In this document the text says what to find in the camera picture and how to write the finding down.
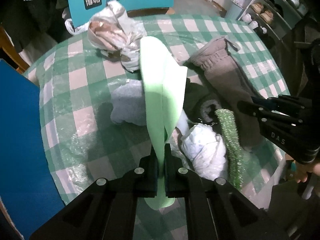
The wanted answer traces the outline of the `person right hand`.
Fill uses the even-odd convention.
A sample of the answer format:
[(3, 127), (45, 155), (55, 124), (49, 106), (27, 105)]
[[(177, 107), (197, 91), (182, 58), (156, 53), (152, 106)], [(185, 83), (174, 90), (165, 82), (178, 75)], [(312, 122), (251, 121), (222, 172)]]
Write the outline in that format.
[(306, 182), (310, 173), (319, 176), (319, 157), (309, 164), (300, 164), (291, 156), (285, 154), (286, 172), (285, 179), (287, 181), (295, 180), (297, 183)]

